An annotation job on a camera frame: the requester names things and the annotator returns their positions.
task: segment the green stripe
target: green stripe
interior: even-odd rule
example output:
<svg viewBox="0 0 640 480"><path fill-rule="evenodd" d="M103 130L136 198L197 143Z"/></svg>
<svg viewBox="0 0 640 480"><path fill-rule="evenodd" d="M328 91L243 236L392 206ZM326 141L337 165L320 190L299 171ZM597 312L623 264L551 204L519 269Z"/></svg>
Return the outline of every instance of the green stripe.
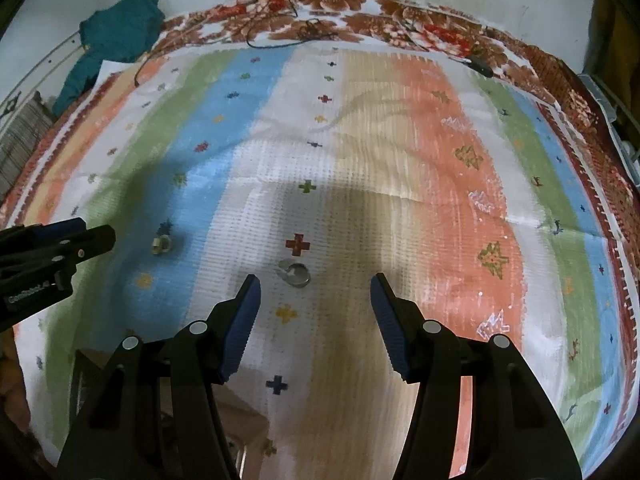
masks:
<svg viewBox="0 0 640 480"><path fill-rule="evenodd" d="M145 116L132 141L103 176L99 190L82 208L81 216L89 227L109 224L116 234L126 229L136 206L142 202L153 168L161 163L182 124L235 55L236 51L226 50L200 57L176 84L177 88L167 92ZM89 325L92 306L97 303L95 295L102 290L102 276L109 260L106 254L78 266L73 280L74 295L51 309L47 317L46 381L52 400L52 426L47 428L47 436L59 449L68 432L68 386L73 355Z"/></svg>
<svg viewBox="0 0 640 480"><path fill-rule="evenodd" d="M538 133L529 118L520 110L509 90L498 82L474 76L477 85L498 110L508 110L508 116L498 115L503 136L519 149L513 149L522 171L528 176L538 202L544 208L546 238L558 265L562 288L562 302L566 316L566 338L569 351L572 342L578 341L577 357L572 361L567 355L569 377L560 409L561 418L569 413L570 406L580 401L575 415L564 425L579 457L584 452L595 417L600 409L600 396L594 395L602 385L600 370L600 319L596 309L595 291L591 270L584 247L584 235L578 229L578 219L562 189ZM533 185L533 177L540 177L541 187ZM554 236L550 231L554 219L562 218L564 232ZM566 293L566 279L572 282L574 291Z"/></svg>

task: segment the green cross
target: green cross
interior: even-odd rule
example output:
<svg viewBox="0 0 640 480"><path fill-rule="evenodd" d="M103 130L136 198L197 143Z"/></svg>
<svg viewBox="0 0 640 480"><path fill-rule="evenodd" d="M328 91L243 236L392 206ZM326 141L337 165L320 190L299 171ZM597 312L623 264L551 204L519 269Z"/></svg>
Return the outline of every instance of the green cross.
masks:
<svg viewBox="0 0 640 480"><path fill-rule="evenodd" d="M266 456L271 456L271 455L275 455L278 452L278 449L273 445L273 440L268 438L267 441L264 443L264 446L262 447L262 452Z"/></svg>
<svg viewBox="0 0 640 480"><path fill-rule="evenodd" d="M305 183L299 184L298 187L302 190L303 193L311 193L311 190L316 188L316 186L311 185L310 180L305 180Z"/></svg>
<svg viewBox="0 0 640 480"><path fill-rule="evenodd" d="M174 186L182 187L187 185L187 176L185 173L174 174Z"/></svg>

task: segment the teal cloth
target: teal cloth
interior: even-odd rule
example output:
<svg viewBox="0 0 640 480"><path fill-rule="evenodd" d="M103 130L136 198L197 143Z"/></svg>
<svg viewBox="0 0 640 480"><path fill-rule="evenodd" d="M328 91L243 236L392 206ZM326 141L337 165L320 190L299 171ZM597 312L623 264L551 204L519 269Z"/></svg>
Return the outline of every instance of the teal cloth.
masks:
<svg viewBox="0 0 640 480"><path fill-rule="evenodd" d="M62 115L91 88L103 60L130 63L149 51L160 35L163 22L164 14L158 9L158 0L120 0L80 23L82 45L88 50L66 76L53 113Z"/></svg>

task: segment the blue gripper pad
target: blue gripper pad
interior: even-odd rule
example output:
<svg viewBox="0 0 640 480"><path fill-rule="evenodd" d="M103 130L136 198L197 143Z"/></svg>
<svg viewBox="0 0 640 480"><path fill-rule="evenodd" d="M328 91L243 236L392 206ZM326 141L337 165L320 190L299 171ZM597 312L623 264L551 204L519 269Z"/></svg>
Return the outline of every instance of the blue gripper pad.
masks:
<svg viewBox="0 0 640 480"><path fill-rule="evenodd" d="M376 314L391 365L406 381L411 371L411 348L394 307L396 300L385 275L382 272L377 273L371 279L371 306Z"/></svg>
<svg viewBox="0 0 640 480"><path fill-rule="evenodd" d="M33 226L31 229L38 244L43 246L55 240L83 233L86 231L86 224L81 218L70 218L53 224Z"/></svg>
<svg viewBox="0 0 640 480"><path fill-rule="evenodd" d="M218 367L218 373L224 382L228 381L229 376L235 374L240 366L260 308L260 280L249 274L232 302L236 304L236 312L223 337L222 361Z"/></svg>

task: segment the beige stripe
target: beige stripe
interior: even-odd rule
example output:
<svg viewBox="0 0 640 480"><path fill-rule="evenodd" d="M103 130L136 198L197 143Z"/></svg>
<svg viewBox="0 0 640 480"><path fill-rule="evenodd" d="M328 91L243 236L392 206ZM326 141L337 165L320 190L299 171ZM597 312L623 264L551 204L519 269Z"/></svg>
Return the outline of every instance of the beige stripe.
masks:
<svg viewBox="0 0 640 480"><path fill-rule="evenodd" d="M327 284L319 293L309 398L295 478L391 478L417 385L394 373L369 301L383 271L398 295L415 290L420 206L414 127L395 55L346 52L335 187L327 196Z"/></svg>

